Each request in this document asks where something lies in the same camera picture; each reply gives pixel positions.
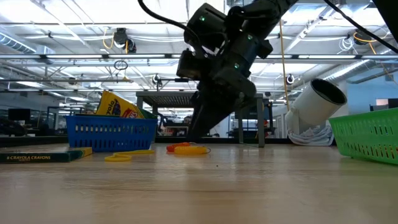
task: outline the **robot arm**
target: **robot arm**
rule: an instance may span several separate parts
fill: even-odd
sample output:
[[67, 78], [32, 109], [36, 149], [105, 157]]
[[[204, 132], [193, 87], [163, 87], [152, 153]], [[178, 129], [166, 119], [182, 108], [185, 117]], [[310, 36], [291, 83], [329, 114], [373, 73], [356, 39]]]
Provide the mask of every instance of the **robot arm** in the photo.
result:
[[[248, 80], [256, 57], [266, 58], [272, 46], [265, 38], [287, 10], [298, 0], [258, 0], [244, 7], [231, 8], [228, 15], [204, 4], [187, 27], [197, 34], [201, 45], [217, 54], [182, 52], [177, 75], [199, 80], [188, 138], [193, 141], [232, 112], [254, 101], [255, 85]], [[191, 32], [185, 42], [195, 44]]]

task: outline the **ceiling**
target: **ceiling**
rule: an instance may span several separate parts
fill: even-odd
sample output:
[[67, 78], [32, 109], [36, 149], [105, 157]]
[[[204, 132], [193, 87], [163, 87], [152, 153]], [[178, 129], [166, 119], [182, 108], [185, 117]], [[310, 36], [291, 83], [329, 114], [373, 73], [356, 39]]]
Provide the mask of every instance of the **ceiling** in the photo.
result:
[[[144, 1], [152, 11], [173, 19], [178, 22], [187, 22], [194, 12], [205, 2], [211, 4], [219, 11], [227, 13], [228, 3], [241, 4], [242, 1], [225, 0], [146, 0]], [[375, 8], [367, 8], [367, 0], [347, 0], [342, 10], [351, 16], [356, 22], [387, 41], [393, 41], [391, 35], [386, 35], [386, 27], [382, 17]], [[25, 41], [27, 45], [44, 45], [55, 51], [56, 54], [123, 54], [117, 47], [107, 49], [103, 45], [103, 36], [107, 45], [111, 45], [111, 35], [118, 27], [127, 28], [127, 33], [132, 37], [136, 46], [137, 54], [180, 54], [189, 47], [183, 42], [183, 30], [173, 25], [164, 24], [157, 19], [148, 16], [133, 0], [44, 0], [42, 4], [47, 10], [44, 11], [30, 0], [2, 0], [0, 1], [0, 29]], [[350, 40], [343, 39], [352, 35], [355, 31], [348, 21], [341, 18], [339, 14], [331, 14], [324, 21], [317, 21], [319, 15], [325, 11], [326, 4], [320, 0], [301, 0], [283, 17], [282, 27], [284, 35], [285, 54], [372, 54], [368, 45], [350, 45]], [[273, 54], [281, 54], [281, 41], [277, 36], [280, 33], [279, 26], [271, 32], [269, 39], [274, 48]], [[0, 54], [19, 54], [15, 50], [0, 45]], [[28, 66], [35, 62], [21, 60], [8, 60], [15, 66], [24, 67], [34, 74], [43, 75], [44, 67]], [[68, 60], [56, 60], [56, 62], [68, 63]], [[52, 66], [48, 73], [54, 73], [51, 78], [66, 79], [70, 77], [98, 79], [109, 78], [109, 71], [114, 70], [112, 66], [106, 65], [98, 60], [77, 60], [77, 62], [98, 63], [98, 66], [90, 67], [62, 67]], [[130, 66], [122, 71], [118, 78], [124, 76], [132, 80], [132, 83], [102, 83], [101, 88], [109, 89], [150, 89], [151, 79], [155, 74], [162, 78], [175, 78], [177, 71], [177, 59], [151, 59], [129, 61]], [[343, 61], [304, 61], [294, 62], [287, 60], [285, 71], [296, 78], [305, 79], [311, 71], [319, 74], [326, 72], [344, 63]], [[259, 89], [276, 90], [283, 86], [283, 67], [280, 60], [273, 62], [254, 63], [250, 69], [250, 78]], [[70, 86], [67, 83], [59, 85], [60, 88], [97, 88], [96, 85], [79, 87]], [[195, 89], [196, 83], [169, 82], [163, 90]], [[132, 93], [121, 93], [127, 99], [135, 100]]]

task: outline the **hanging cord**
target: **hanging cord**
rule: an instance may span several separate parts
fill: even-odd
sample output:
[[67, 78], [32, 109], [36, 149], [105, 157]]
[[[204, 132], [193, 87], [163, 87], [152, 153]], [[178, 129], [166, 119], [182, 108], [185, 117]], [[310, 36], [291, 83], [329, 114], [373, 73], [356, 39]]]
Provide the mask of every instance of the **hanging cord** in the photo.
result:
[[200, 42], [200, 38], [199, 36], [189, 27], [174, 21], [172, 19], [168, 19], [166, 17], [160, 16], [154, 12], [152, 12], [145, 4], [143, 0], [138, 0], [138, 4], [140, 5], [141, 9], [146, 12], [148, 15], [152, 16], [155, 19], [158, 19], [160, 21], [166, 22], [168, 24], [172, 24], [175, 25], [181, 29], [183, 29], [184, 31], [186, 31], [192, 38], [193, 38], [193, 43], [192, 43], [192, 47], [195, 49], [195, 51], [197, 52], [197, 54], [204, 56], [206, 54], [206, 51], [203, 50], [202, 46], [201, 46], [201, 42]]
[[114, 32], [112, 33], [112, 43], [111, 43], [111, 46], [110, 47], [108, 47], [106, 44], [105, 44], [105, 39], [103, 39], [102, 40], [102, 43], [104, 44], [104, 47], [106, 47], [107, 49], [111, 49], [112, 47], [113, 47], [113, 38], [114, 38]]
[[282, 20], [279, 21], [279, 29], [280, 29], [280, 49], [282, 51], [282, 67], [284, 69], [284, 87], [285, 87], [285, 98], [287, 111], [289, 112], [289, 99], [287, 98], [287, 85], [286, 85], [286, 69], [285, 69], [285, 50], [284, 50], [284, 34], [282, 32]]

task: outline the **table surface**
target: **table surface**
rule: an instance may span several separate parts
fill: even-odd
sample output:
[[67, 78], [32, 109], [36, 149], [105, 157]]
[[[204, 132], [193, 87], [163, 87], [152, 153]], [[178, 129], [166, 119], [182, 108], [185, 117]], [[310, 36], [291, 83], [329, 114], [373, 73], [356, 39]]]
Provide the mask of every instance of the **table surface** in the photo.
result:
[[397, 223], [397, 166], [329, 147], [0, 164], [1, 223]]

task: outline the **workbench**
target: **workbench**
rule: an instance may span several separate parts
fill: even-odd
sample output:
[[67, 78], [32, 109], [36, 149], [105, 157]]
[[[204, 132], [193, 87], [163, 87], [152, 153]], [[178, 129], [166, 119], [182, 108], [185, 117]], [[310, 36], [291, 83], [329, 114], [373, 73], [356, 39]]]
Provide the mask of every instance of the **workbench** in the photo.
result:
[[[143, 108], [144, 102], [152, 107], [153, 114], [159, 114], [159, 108], [193, 108], [190, 99], [193, 92], [187, 91], [138, 91], [137, 106]], [[262, 93], [256, 93], [256, 104], [257, 104], [257, 128], [259, 147], [264, 147], [264, 113], [262, 112]], [[239, 128], [239, 143], [243, 143], [243, 122], [242, 114], [239, 111], [235, 111], [235, 115], [238, 118]]]

